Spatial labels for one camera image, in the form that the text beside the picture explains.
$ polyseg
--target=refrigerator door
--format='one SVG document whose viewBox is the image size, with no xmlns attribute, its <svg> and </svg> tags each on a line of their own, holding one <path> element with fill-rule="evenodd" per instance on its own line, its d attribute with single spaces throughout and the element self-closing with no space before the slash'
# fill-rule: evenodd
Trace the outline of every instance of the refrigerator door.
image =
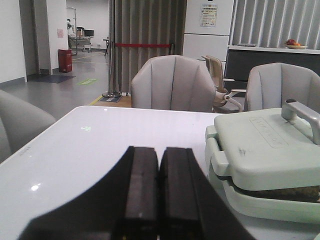
<svg viewBox="0 0 320 240">
<path fill-rule="evenodd" d="M 185 34 L 183 56 L 203 60 L 201 56 L 211 55 L 226 61 L 229 36 Z"/>
<path fill-rule="evenodd" d="M 233 0 L 188 0 L 185 34 L 229 35 Z"/>
</svg>

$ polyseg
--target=green floor sticker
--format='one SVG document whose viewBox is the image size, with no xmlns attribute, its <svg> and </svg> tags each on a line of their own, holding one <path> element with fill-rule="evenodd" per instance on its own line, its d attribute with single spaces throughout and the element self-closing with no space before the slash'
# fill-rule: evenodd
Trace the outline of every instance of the green floor sticker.
<svg viewBox="0 0 320 240">
<path fill-rule="evenodd" d="M 94 79 L 94 78 L 87 78 L 86 80 L 83 80 L 81 82 L 78 82 L 78 85 L 90 85 L 93 84 L 95 81 L 97 81 L 98 79 Z"/>
</svg>

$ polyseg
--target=sandwich maker handle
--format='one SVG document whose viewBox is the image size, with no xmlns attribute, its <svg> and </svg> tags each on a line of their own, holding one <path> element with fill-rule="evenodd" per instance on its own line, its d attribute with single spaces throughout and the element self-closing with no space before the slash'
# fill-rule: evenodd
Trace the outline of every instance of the sandwich maker handle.
<svg viewBox="0 0 320 240">
<path fill-rule="evenodd" d="M 299 116 L 300 118 L 306 120 L 311 125 L 313 142 L 316 145 L 320 145 L 320 114 L 311 108 L 303 105 L 294 99 L 286 100 L 281 109 L 281 116 L 287 120 L 292 121 Z"/>
</svg>

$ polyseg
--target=mint green appliance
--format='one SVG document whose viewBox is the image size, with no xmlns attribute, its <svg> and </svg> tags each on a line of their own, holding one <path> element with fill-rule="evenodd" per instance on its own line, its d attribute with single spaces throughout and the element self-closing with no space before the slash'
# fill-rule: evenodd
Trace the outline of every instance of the mint green appliance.
<svg viewBox="0 0 320 240">
<path fill-rule="evenodd" d="M 258 218 L 320 224 L 319 200 L 256 197 L 248 191 L 320 185 L 320 115 L 294 100 L 282 108 L 224 114 L 206 129 L 209 180 L 230 205 Z"/>
</svg>

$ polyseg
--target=vertical blinds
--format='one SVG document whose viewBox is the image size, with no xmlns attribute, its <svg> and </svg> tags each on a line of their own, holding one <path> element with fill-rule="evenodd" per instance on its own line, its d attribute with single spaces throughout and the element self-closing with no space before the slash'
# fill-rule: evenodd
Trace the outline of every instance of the vertical blinds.
<svg viewBox="0 0 320 240">
<path fill-rule="evenodd" d="M 320 48 L 320 0 L 235 0 L 230 43 L 281 48 L 295 39 Z"/>
</svg>

